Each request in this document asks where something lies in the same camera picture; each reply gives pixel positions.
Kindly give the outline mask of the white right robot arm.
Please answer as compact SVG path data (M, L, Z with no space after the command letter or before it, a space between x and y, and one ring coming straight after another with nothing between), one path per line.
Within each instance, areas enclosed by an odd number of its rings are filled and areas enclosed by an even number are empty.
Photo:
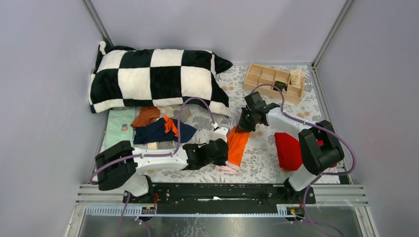
M285 182L284 199L296 203L303 191L319 175L344 158L344 152L330 122L323 120L312 124L294 118L276 103L267 104L259 92L245 97L237 132L255 131L257 124L264 124L291 136L299 143L302 165Z

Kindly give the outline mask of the orange underwear white trim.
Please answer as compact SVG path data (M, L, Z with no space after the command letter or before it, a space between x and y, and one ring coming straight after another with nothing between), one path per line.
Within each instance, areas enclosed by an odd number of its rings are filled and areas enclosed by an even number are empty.
M227 136L228 159L225 165L218 166L216 169L222 173L236 174L241 169L246 144L249 140L249 132L239 132L237 126L234 126Z

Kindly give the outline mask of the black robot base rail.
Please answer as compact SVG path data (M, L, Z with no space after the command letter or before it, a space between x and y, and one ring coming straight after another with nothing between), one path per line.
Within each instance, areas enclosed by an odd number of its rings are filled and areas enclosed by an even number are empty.
M280 205L301 209L304 204L315 204L312 188L290 191L285 184L214 184L214 183L151 183L149 193L135 197L124 192L123 201L132 204L151 204L187 207L221 206L248 208L251 206Z

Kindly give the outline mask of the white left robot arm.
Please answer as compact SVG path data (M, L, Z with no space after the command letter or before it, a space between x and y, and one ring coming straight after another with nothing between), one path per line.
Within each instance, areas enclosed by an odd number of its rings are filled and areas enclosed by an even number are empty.
M199 170L209 164L223 166L228 160L228 145L223 139L204 144L185 144L178 150L149 150L134 148L129 141L121 141L95 157L96 171L89 183L101 191L121 189L140 202L153 198L151 180L146 171Z

